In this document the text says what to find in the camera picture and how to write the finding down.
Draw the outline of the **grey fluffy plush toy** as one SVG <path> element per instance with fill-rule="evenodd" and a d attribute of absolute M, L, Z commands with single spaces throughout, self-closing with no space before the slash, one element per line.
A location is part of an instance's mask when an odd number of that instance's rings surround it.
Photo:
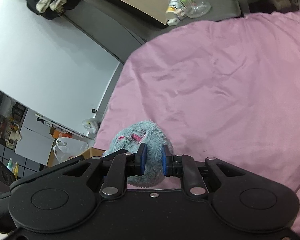
<path fill-rule="evenodd" d="M 121 130 L 111 141 L 106 157 L 119 150 L 140 154 L 142 175 L 128 177 L 128 184 L 150 188 L 164 180 L 162 171 L 162 148 L 166 146 L 173 153 L 173 146 L 163 130 L 150 120 L 140 121 Z"/>

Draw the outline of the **brown cardboard box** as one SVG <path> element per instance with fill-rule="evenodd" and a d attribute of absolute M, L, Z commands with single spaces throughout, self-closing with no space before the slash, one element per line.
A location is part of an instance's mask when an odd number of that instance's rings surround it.
<path fill-rule="evenodd" d="M 80 155 L 83 156 L 85 159 L 89 159 L 91 157 L 97 156 L 97 157 L 102 157 L 102 154 L 105 152 L 105 150 L 101 150 L 98 148 L 89 148 L 86 151 L 82 152 Z M 59 161 L 57 160 L 54 151 L 52 150 L 50 152 L 50 156 L 48 158 L 48 162 L 46 164 L 47 167 L 53 167 L 55 165 L 59 164 Z"/>

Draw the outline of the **small clear trash bag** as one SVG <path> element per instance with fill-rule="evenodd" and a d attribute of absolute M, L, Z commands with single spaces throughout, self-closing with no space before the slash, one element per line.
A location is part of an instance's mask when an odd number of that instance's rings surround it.
<path fill-rule="evenodd" d="M 96 137 L 100 129 L 101 122 L 98 121 L 96 118 L 86 119 L 82 121 L 82 126 L 88 132 L 87 137 L 93 139 L 94 137 Z"/>

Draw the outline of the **white plastic shopping bag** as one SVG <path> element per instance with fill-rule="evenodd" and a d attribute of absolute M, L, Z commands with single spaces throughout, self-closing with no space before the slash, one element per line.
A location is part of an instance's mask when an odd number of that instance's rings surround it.
<path fill-rule="evenodd" d="M 56 144 L 53 147 L 54 154 L 57 160 L 62 163 L 71 156 L 80 155 L 82 152 L 89 148 L 85 141 L 61 137 L 56 140 Z"/>

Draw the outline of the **pink bed sheet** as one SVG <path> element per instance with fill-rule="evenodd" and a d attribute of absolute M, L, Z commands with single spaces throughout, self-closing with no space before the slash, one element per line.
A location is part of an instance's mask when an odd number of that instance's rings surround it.
<path fill-rule="evenodd" d="M 173 29 L 125 62 L 96 137 L 158 124 L 175 154 L 216 157 L 300 200 L 300 11 Z M 300 235 L 300 211 L 293 230 Z"/>

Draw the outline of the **grey door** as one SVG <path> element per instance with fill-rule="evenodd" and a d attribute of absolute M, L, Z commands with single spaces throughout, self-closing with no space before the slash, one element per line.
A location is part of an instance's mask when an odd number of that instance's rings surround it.
<path fill-rule="evenodd" d="M 65 18 L 121 63 L 125 63 L 130 54 L 141 47 L 145 40 L 105 12 L 107 1 L 99 1 L 97 5 L 93 5 L 88 0 L 81 0 L 75 9 L 65 13 Z"/>

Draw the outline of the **white supplement jar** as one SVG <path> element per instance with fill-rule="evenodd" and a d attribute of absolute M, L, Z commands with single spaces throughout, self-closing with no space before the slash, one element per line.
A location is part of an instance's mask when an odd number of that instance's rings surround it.
<path fill-rule="evenodd" d="M 166 13 L 176 13 L 178 10 L 183 9 L 183 5 L 180 3 L 179 0 L 169 0 L 169 4 L 166 10 Z"/>

